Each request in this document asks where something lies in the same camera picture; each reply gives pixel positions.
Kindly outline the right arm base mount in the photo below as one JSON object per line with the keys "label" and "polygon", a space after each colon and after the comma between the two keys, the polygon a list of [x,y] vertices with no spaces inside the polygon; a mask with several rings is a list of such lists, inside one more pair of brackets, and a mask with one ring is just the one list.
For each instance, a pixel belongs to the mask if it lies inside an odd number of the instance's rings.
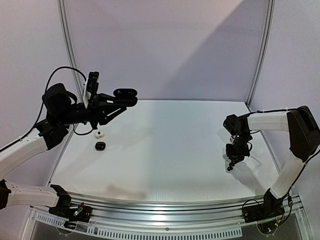
{"label": "right arm base mount", "polygon": [[242,216],[245,223],[258,222],[278,216],[283,216],[285,209],[282,201],[270,197],[264,197],[263,203],[247,205],[251,199],[247,200],[241,207]]}

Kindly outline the black glossy charging case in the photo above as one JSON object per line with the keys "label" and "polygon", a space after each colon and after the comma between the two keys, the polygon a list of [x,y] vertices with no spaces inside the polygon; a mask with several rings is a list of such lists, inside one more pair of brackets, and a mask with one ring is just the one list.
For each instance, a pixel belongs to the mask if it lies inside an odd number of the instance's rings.
{"label": "black glossy charging case", "polygon": [[95,149],[96,149],[97,151],[103,151],[105,148],[106,148],[106,143],[105,143],[105,142],[98,141],[98,142],[95,144]]}

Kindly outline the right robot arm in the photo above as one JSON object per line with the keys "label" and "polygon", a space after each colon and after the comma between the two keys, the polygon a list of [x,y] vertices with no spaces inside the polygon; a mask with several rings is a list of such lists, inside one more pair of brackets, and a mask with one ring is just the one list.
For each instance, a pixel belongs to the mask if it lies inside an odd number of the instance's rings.
{"label": "right robot arm", "polygon": [[278,203],[290,192],[320,146],[320,127],[311,109],[302,105],[243,115],[231,114],[222,125],[230,134],[230,142],[225,145],[225,154],[229,160],[228,171],[250,157],[255,132],[287,133],[287,159],[279,176],[265,192],[265,202],[258,208],[262,218],[269,218],[278,210]]}

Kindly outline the white earbud charging case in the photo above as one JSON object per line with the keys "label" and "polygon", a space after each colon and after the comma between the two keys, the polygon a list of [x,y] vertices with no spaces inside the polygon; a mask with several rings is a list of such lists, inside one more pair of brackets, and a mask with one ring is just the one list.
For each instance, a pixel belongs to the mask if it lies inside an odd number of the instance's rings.
{"label": "white earbud charging case", "polygon": [[94,133],[94,137],[96,139],[101,139],[105,136],[105,133],[102,130],[98,130]]}

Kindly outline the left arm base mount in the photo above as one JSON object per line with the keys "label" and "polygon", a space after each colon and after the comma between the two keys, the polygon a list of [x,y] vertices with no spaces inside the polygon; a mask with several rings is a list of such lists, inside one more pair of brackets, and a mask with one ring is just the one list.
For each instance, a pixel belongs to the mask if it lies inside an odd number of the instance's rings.
{"label": "left arm base mount", "polygon": [[69,222],[88,223],[93,208],[85,205],[83,202],[80,204],[71,204],[70,199],[65,199],[59,200],[56,206],[49,207],[48,212],[52,215],[68,219]]}

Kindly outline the black oval charging case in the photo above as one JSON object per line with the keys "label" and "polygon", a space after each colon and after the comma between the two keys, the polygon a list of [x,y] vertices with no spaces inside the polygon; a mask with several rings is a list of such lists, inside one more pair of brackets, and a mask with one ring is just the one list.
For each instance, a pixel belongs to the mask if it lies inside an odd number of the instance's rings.
{"label": "black oval charging case", "polygon": [[138,102],[138,91],[133,88],[118,88],[113,91],[114,102],[126,107],[134,107]]}

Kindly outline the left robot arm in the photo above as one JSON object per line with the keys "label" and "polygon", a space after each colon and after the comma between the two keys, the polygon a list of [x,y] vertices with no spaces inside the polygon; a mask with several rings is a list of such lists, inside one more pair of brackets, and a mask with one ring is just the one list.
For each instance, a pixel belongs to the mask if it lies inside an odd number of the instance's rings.
{"label": "left robot arm", "polygon": [[93,130],[107,125],[129,107],[137,104],[137,91],[119,88],[113,95],[97,93],[90,88],[85,103],[56,83],[42,95],[46,108],[45,119],[37,122],[31,132],[18,138],[0,150],[0,207],[46,206],[56,209],[63,217],[74,213],[71,197],[59,185],[34,186],[5,180],[5,176],[30,158],[58,146],[69,134],[74,124],[89,123]]}

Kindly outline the aluminium front rail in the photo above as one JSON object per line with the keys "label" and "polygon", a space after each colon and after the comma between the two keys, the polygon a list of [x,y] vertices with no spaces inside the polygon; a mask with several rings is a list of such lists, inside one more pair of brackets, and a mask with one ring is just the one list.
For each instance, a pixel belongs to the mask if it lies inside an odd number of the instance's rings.
{"label": "aluminium front rail", "polygon": [[300,197],[285,213],[246,222],[243,210],[261,196],[201,202],[147,202],[73,194],[92,208],[89,222],[68,223],[45,207],[32,207],[25,240],[310,240]]}

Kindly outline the aluminium frame post left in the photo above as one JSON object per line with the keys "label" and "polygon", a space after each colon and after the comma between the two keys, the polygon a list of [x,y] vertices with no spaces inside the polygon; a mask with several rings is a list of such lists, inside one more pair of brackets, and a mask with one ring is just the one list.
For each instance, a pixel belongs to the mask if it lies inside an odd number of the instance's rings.
{"label": "aluminium frame post left", "polygon": [[57,0],[57,7],[58,7],[62,36],[64,39],[64,45],[65,45],[68,61],[71,67],[77,68],[76,58],[75,58],[74,49],[72,45],[71,33],[69,29],[69,24],[68,24],[66,1]]}

